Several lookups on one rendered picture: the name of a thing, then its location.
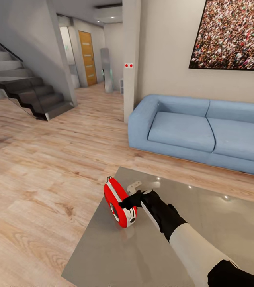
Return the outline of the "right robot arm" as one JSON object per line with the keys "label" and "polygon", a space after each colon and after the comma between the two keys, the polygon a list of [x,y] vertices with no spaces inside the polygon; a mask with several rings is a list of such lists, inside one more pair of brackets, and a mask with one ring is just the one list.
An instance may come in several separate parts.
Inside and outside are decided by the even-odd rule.
{"label": "right robot arm", "polygon": [[254,287],[254,276],[238,267],[194,230],[171,204],[161,201],[152,189],[141,192],[136,181],[127,187],[129,196],[119,206],[130,210],[143,207],[150,219],[181,260],[196,287]]}

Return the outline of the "radio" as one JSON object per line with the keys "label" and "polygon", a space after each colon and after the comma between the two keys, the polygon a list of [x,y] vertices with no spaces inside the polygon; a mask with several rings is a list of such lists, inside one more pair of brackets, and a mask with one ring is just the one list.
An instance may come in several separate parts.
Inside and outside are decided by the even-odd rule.
{"label": "radio", "polygon": [[120,183],[114,178],[108,178],[104,185],[105,199],[108,202],[111,211],[122,228],[127,228],[133,224],[137,216],[137,207],[134,206],[130,210],[122,209],[119,202],[128,197],[126,191]]}

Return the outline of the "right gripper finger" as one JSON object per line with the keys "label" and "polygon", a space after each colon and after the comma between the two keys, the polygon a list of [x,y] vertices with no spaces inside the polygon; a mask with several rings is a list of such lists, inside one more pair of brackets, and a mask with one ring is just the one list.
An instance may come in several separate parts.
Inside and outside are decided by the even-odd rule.
{"label": "right gripper finger", "polygon": [[120,206],[122,209],[125,208],[125,205],[124,205],[123,201],[122,201],[122,202],[119,202],[118,204],[119,204],[119,206]]}

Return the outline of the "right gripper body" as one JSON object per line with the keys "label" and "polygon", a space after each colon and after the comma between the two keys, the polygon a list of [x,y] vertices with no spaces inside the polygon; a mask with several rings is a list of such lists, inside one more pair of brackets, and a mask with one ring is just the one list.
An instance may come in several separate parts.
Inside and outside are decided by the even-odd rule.
{"label": "right gripper body", "polygon": [[134,195],[128,196],[127,198],[125,198],[123,200],[123,203],[125,205],[126,210],[130,210],[131,208],[133,208],[134,206],[136,207],[142,207],[142,206],[138,206],[136,204],[136,197],[138,194],[142,193],[141,190],[138,190]]}

